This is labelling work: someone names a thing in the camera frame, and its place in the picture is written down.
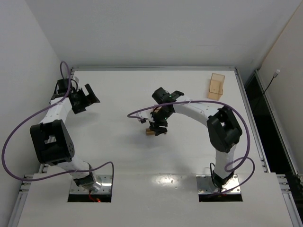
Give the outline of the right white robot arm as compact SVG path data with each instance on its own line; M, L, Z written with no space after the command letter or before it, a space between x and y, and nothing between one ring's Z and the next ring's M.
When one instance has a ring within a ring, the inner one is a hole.
M226 171L225 166L233 161L236 144L242 135L242 129L231 108L223 106L215 109L203 103L194 103L184 93L169 93L162 87L154 91L152 98L159 105L171 103L156 107L150 113L149 130L155 136L167 133L167 119L174 113L185 115L207 128L210 142L216 151L211 177L213 185L222 189L233 176L234 172Z

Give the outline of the dark striped wood block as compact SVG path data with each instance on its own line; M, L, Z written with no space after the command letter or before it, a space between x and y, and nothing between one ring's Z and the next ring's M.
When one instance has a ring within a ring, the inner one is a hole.
M145 130L145 134L146 134L147 136L154 136L154 135L155 135L155 132L152 131L151 129L147 128L147 129Z

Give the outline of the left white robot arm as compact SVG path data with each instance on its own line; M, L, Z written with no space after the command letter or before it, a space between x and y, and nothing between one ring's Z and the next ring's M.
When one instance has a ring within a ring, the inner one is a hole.
M75 147L65 126L68 113L79 114L86 107L99 103L89 84L82 88L69 84L67 79L60 79L57 91L50 100L51 108L39 124L30 127L30 135L38 161L41 164L57 166L69 172L78 187L93 190L96 176L91 165L75 155Z

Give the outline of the clear amber plastic box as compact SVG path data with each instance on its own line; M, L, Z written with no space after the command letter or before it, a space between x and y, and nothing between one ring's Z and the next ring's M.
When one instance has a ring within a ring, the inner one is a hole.
M210 86L208 91L208 98L219 101L223 95L223 84L225 76L222 74L212 73Z

